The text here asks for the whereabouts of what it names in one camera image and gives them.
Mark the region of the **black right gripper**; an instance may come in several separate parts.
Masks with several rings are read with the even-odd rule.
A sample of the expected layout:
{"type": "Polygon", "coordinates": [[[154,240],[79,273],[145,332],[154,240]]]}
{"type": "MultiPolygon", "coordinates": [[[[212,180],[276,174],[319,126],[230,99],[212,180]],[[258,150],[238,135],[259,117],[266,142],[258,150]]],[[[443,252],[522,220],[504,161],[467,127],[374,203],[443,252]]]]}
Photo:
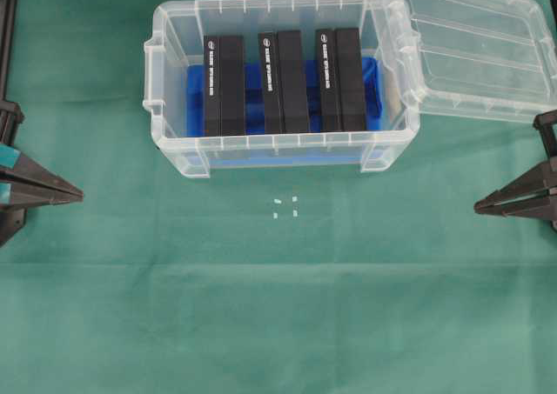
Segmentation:
{"type": "Polygon", "coordinates": [[[556,110],[539,114],[534,118],[534,128],[540,134],[548,160],[536,164],[508,185],[475,203],[473,209],[477,214],[556,221],[555,194],[517,199],[556,187],[556,121],[556,110]]]}

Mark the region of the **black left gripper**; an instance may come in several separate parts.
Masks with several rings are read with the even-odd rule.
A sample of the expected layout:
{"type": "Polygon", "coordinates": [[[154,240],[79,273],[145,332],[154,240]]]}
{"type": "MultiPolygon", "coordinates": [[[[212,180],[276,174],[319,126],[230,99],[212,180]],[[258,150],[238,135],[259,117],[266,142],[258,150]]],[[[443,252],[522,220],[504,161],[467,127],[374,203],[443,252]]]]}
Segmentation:
{"type": "Polygon", "coordinates": [[[2,100],[0,111],[1,205],[44,206],[82,202],[84,193],[79,188],[13,148],[18,127],[24,121],[19,104],[2,100]]]}

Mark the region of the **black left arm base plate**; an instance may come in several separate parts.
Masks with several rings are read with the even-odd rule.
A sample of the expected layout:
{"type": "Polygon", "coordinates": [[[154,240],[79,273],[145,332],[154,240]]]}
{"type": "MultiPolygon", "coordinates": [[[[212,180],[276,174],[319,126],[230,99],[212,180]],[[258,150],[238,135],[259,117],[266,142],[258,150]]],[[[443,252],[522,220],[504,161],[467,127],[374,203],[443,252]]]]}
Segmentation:
{"type": "Polygon", "coordinates": [[[0,213],[0,246],[8,243],[24,226],[26,209],[1,211],[0,213]]]}

